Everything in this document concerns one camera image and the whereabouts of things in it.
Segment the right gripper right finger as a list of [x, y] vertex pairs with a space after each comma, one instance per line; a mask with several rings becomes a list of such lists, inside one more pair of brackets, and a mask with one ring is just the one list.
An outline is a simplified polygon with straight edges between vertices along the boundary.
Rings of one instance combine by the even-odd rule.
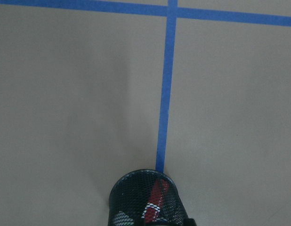
[[183, 226], [196, 226], [196, 222], [193, 218], [185, 218], [183, 220]]

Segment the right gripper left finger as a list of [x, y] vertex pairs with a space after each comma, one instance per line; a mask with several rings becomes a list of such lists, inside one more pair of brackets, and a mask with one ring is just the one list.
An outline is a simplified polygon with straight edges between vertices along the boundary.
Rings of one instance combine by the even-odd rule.
[[134, 226], [147, 226], [146, 220], [144, 218], [137, 218], [134, 220]]

